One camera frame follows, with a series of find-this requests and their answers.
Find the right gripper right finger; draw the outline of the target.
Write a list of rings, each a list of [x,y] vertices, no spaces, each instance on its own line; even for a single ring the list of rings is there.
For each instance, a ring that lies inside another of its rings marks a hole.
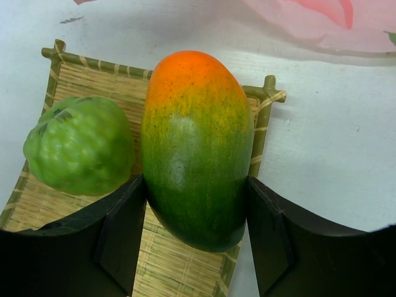
[[[264,192],[264,185],[253,177],[247,183],[247,225],[259,295],[270,296],[294,265],[293,251],[283,215]]]

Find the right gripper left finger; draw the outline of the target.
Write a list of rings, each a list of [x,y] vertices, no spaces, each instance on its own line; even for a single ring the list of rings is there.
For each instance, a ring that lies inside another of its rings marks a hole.
[[[145,218],[146,198],[141,174],[120,194],[119,201],[106,214],[93,263],[108,282],[104,296],[131,296]]]

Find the green fake guava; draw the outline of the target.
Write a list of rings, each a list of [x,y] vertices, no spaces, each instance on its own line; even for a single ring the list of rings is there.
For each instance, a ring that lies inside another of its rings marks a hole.
[[[37,180],[75,196],[115,191],[131,175],[134,138],[124,111],[103,97],[69,97],[42,114],[23,145]]]

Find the green orange fake mango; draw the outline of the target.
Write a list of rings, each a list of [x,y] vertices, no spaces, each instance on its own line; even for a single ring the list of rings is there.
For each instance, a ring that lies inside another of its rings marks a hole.
[[[196,249],[225,252],[243,237],[254,118],[233,74],[213,56],[179,51],[149,80],[141,124],[148,202]]]

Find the pink plastic bag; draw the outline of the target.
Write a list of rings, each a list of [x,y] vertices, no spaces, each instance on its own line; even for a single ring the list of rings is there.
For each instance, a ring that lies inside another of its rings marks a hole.
[[[78,1],[159,43],[295,60],[395,65],[394,1]]]

